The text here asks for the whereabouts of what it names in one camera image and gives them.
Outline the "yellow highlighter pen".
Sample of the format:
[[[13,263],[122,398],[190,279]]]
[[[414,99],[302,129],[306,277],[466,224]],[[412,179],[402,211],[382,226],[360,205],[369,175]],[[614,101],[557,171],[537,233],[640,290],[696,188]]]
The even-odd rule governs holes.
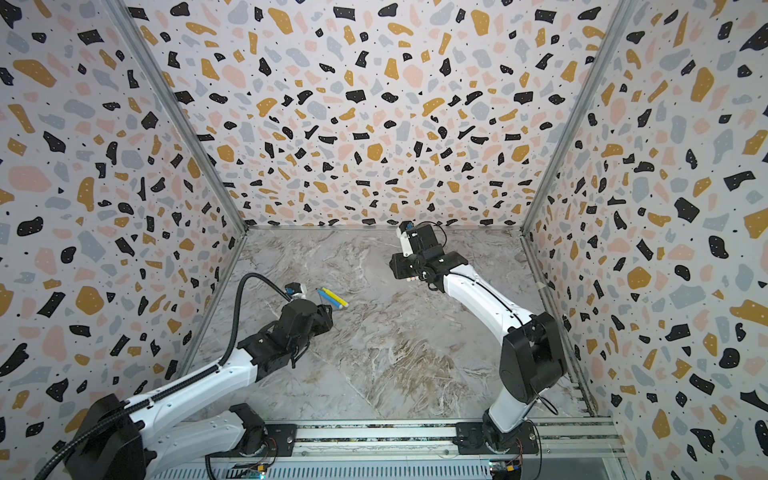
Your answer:
[[[344,299],[342,299],[340,296],[332,292],[331,290],[327,288],[322,288],[321,291],[331,300],[333,300],[335,303],[340,305],[342,308],[346,308],[348,306],[348,302]]]

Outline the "blue highlighter pen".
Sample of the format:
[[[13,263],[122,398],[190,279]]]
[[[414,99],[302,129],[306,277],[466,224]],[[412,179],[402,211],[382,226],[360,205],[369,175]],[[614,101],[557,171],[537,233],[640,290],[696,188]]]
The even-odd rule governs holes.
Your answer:
[[[323,301],[328,303],[332,308],[335,308],[335,309],[344,308],[344,306],[340,302],[338,302],[333,296],[328,294],[324,289],[318,289],[317,293],[323,299]]]

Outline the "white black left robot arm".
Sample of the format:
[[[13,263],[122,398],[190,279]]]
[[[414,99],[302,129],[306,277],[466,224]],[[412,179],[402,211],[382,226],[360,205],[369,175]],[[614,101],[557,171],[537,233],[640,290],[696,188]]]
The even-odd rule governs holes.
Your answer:
[[[333,309],[295,299],[278,320],[239,341],[228,358],[165,387],[92,404],[73,440],[60,453],[74,479],[147,479],[188,460],[266,444],[263,419],[248,405],[197,422],[191,415],[222,397],[294,367],[311,341],[333,327]]]

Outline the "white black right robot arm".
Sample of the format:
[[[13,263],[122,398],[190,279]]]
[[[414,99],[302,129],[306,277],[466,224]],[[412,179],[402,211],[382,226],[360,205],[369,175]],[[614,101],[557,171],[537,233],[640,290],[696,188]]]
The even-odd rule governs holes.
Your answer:
[[[541,393],[566,373],[567,362],[554,317],[534,314],[491,286],[469,261],[437,239],[432,222],[403,221],[398,226],[402,251],[389,262],[397,279],[417,279],[459,301],[499,341],[499,377],[503,388],[483,414],[483,442],[496,452],[514,444]]]

